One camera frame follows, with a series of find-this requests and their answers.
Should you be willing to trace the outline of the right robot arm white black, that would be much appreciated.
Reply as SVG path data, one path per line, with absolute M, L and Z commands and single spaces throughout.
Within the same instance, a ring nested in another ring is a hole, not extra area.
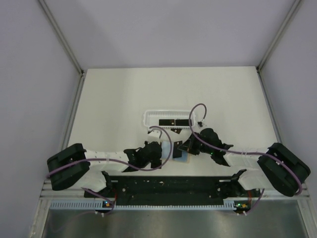
M 191 155 L 208 154 L 218 165 L 237 168 L 237 180 L 231 184 L 237 196 L 253 189 L 274 188 L 292 197 L 303 191 L 303 183 L 311 173 L 309 167 L 281 143 L 250 152 L 223 143 L 211 128 L 192 133 L 178 148 Z

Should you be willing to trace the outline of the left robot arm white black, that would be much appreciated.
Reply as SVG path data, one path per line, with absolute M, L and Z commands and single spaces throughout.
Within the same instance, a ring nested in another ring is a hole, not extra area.
M 162 148 L 158 142 L 145 142 L 144 147 L 120 152 L 98 152 L 76 143 L 47 160 L 52 190 L 87 188 L 100 196 L 112 192 L 109 174 L 144 171 L 162 165 Z

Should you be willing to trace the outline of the beige card holder wallet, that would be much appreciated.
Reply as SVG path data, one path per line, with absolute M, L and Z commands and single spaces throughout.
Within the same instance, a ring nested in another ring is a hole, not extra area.
M 189 163 L 190 157 L 188 153 L 178 149 L 178 147 L 181 146 L 182 144 L 183 144 L 183 141 L 173 142 L 170 159 L 175 162 Z M 170 143 L 168 141 L 163 141 L 161 143 L 161 148 L 162 148 L 161 159 L 165 160 L 169 155 Z

